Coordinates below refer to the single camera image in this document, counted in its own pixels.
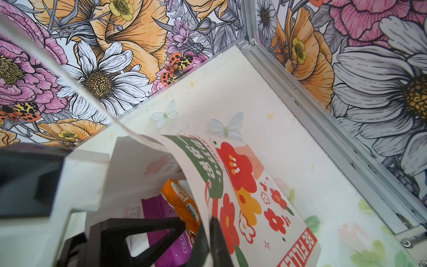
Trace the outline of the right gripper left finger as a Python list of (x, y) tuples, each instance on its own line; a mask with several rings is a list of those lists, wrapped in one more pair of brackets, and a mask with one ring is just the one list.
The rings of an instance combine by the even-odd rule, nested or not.
[(203, 223), (201, 223), (199, 232), (190, 254), (189, 261), (183, 267), (209, 267), (210, 266), (210, 248), (206, 237)]

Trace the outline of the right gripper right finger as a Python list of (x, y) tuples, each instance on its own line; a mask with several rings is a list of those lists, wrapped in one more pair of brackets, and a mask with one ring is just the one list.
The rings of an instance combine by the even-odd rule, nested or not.
[(210, 255), (214, 267), (234, 266), (221, 230), (220, 221), (216, 217), (212, 217), (210, 220)]

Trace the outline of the large orange snack bag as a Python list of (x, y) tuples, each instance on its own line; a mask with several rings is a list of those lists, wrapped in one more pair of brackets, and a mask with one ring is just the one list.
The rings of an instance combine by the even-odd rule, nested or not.
[(200, 229), (201, 215), (189, 183), (186, 180), (169, 179), (163, 186), (161, 195), (185, 223), (185, 233), (193, 246)]

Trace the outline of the white floral paper bag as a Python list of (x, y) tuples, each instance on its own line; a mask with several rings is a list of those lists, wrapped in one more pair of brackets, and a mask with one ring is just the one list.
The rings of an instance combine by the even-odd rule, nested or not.
[(313, 267), (321, 248), (300, 215), (273, 207), (279, 188), (254, 173), (250, 147), (197, 135), (139, 135), (114, 116), (118, 137), (95, 211), (70, 216), (54, 267), (150, 267), (185, 223), (162, 197), (170, 180), (186, 180), (210, 248), (216, 217), (234, 267)]

